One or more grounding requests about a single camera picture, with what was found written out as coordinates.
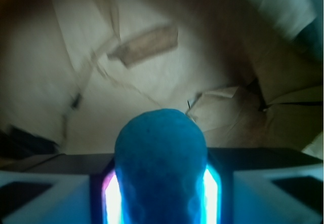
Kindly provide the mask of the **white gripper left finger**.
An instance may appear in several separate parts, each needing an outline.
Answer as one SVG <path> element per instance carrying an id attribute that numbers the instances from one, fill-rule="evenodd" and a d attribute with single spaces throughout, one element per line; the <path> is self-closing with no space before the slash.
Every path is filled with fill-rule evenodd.
<path id="1" fill-rule="evenodd" d="M 1 171 L 1 223 L 120 223 L 115 172 Z"/>

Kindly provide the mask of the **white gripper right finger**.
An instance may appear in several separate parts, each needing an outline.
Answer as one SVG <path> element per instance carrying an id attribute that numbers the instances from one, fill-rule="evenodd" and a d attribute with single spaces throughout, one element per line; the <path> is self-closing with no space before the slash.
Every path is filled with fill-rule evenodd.
<path id="1" fill-rule="evenodd" d="M 234 173 L 234 223 L 320 223 L 321 215 L 288 191 L 275 184 L 277 180 L 311 177 L 323 180 L 320 165 L 249 170 Z M 222 198 L 225 186 L 212 166 L 204 174 L 204 223 L 221 223 L 227 210 Z"/>

